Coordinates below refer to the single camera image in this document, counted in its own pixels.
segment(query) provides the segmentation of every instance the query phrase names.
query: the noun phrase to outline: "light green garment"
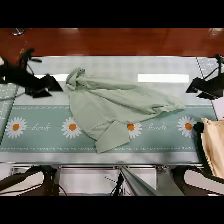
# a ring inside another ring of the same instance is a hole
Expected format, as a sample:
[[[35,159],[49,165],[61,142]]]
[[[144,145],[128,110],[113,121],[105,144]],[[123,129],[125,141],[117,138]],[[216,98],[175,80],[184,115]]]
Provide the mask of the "light green garment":
[[[66,83],[75,121],[97,140],[98,153],[129,142],[127,124],[184,108],[177,98],[134,82],[87,76],[81,68],[75,69]]]

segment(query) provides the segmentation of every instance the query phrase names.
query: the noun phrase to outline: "red wooden floor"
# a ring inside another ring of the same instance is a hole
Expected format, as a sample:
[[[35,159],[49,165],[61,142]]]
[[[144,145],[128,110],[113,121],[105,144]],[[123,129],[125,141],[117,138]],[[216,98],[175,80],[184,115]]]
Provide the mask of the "red wooden floor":
[[[27,28],[22,36],[0,29],[0,56],[16,62],[22,50],[36,56],[224,55],[224,28]]]

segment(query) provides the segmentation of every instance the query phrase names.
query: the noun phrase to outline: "table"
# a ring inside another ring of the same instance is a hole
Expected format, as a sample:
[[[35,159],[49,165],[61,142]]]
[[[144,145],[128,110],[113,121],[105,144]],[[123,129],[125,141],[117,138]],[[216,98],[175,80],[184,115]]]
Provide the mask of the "table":
[[[15,99],[9,122],[15,121],[15,118],[20,118],[20,121],[24,119],[27,122],[27,129],[18,138],[9,138],[6,133],[4,134],[0,147],[1,162],[142,165],[200,163],[195,137],[187,138],[177,127],[178,121],[185,117],[193,118],[194,121],[200,121],[202,117],[216,119],[209,100],[185,93],[193,78],[202,77],[197,58],[64,56],[42,57],[42,65],[33,62],[29,64],[37,76],[54,74],[56,79],[61,80],[59,83],[65,91],[65,78],[77,67],[84,68],[88,75],[133,81],[137,81],[137,75],[140,73],[188,74],[189,83],[144,84],[165,94],[180,97],[186,109],[141,122],[142,134],[132,139],[130,145],[96,154],[94,140],[84,133],[79,139],[77,138],[78,140],[70,140],[61,132],[62,123],[71,117],[66,92],[55,92],[52,93],[52,97],[35,100],[23,95]],[[24,89],[19,87],[17,94],[21,92],[24,92]]]

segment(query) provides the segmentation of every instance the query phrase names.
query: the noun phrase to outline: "daisy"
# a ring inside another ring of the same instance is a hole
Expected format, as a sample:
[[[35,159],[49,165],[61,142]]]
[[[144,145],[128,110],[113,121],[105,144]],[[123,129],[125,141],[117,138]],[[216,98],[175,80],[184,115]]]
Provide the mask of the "daisy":
[[[182,135],[185,135],[185,137],[192,138],[194,135],[193,126],[196,123],[197,122],[194,120],[194,118],[185,116],[179,119],[177,127],[179,131],[182,131]]]
[[[65,135],[66,138],[70,137],[70,139],[82,134],[80,128],[72,117],[69,117],[65,122],[63,122],[61,130],[64,132],[63,135]]]
[[[5,131],[8,138],[17,138],[23,134],[23,131],[25,131],[26,128],[27,125],[25,119],[15,117],[8,122]]]
[[[135,138],[136,136],[139,136],[141,134],[142,125],[140,123],[128,124],[127,126],[130,138]]]

